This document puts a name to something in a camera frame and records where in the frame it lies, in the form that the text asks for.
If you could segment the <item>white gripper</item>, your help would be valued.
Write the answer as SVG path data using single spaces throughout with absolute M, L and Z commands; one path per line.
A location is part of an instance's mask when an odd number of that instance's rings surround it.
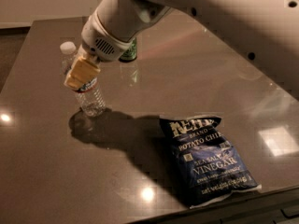
M 79 46 L 78 56 L 79 58 L 72 64 L 70 74 L 67 74 L 64 80 L 65 86 L 72 90 L 78 90 L 100 73 L 100 69 L 94 64 L 99 63 L 96 55 L 88 53 Z

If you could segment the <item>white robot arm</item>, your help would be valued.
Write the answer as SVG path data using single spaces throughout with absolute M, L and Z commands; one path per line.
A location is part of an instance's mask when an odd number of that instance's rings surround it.
M 293 98 L 299 96 L 298 0 L 102 0 L 85 23 L 79 57 L 64 84 L 76 91 L 135 37 L 180 10 L 217 36 Z

